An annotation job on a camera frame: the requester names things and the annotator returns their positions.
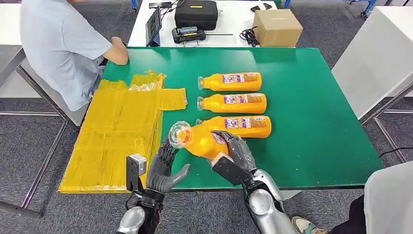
green tabletop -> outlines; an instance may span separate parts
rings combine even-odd
[[[266,139],[246,139],[257,167],[266,170],[281,189],[361,187],[383,165],[347,103],[318,49],[313,48],[130,48],[127,66],[109,63],[103,79],[130,83],[133,74],[154,70],[167,74],[165,88],[186,88],[185,110],[164,111],[162,136],[172,124],[209,119],[218,114],[199,112],[198,76],[214,73],[260,72],[271,118]],[[220,114],[235,116],[237,114]],[[181,149],[172,172],[192,164],[189,175],[175,189],[229,189],[207,162]]]

robotic arm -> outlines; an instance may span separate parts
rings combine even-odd
[[[233,185],[242,184],[245,206],[260,233],[296,234],[284,212],[280,190],[266,171],[256,168],[245,141],[225,131],[212,132],[227,143],[229,155],[217,156],[211,167]]]
[[[177,174],[171,175],[171,166],[178,150],[173,150],[166,138],[150,164],[146,178],[146,189],[139,176],[146,172],[146,159],[139,154],[126,158],[126,182],[131,196],[126,201],[126,213],[120,221],[117,234],[153,234],[161,219],[164,194],[187,176],[190,164]],[[137,202],[129,209],[128,201],[136,197]]]

black carrying case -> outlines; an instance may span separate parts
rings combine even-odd
[[[214,30],[217,26],[218,8],[216,2],[179,0],[177,6],[179,6],[175,10],[177,28],[197,26],[202,30]]]

power cord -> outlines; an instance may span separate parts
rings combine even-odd
[[[393,153],[394,151],[397,151],[397,150],[413,150],[413,147],[400,147],[394,150],[386,151],[386,152],[381,153],[379,157],[382,157],[383,155],[388,154],[388,153]]]
[[[175,7],[172,8],[172,9],[167,8],[167,11],[162,14],[161,21],[164,19],[164,16],[165,16],[167,13],[172,12],[172,11],[175,10],[176,8],[182,6],[182,4],[184,4],[184,2],[185,2],[185,0],[182,0],[182,2],[181,2],[179,5],[175,6]]]
[[[260,44],[253,30],[256,27],[257,26],[245,29],[244,31],[240,33],[241,39],[246,40],[246,42],[248,42],[248,45],[251,45],[252,47],[256,47],[257,45]]]

person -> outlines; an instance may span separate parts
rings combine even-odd
[[[86,105],[100,75],[95,61],[104,57],[128,63],[121,38],[109,42],[70,4],[81,0],[23,0],[20,37],[34,71],[63,97],[71,111]]]
[[[349,220],[332,230],[303,217],[291,222],[300,234],[410,234],[413,230],[413,161],[374,172],[364,195],[350,205]]]

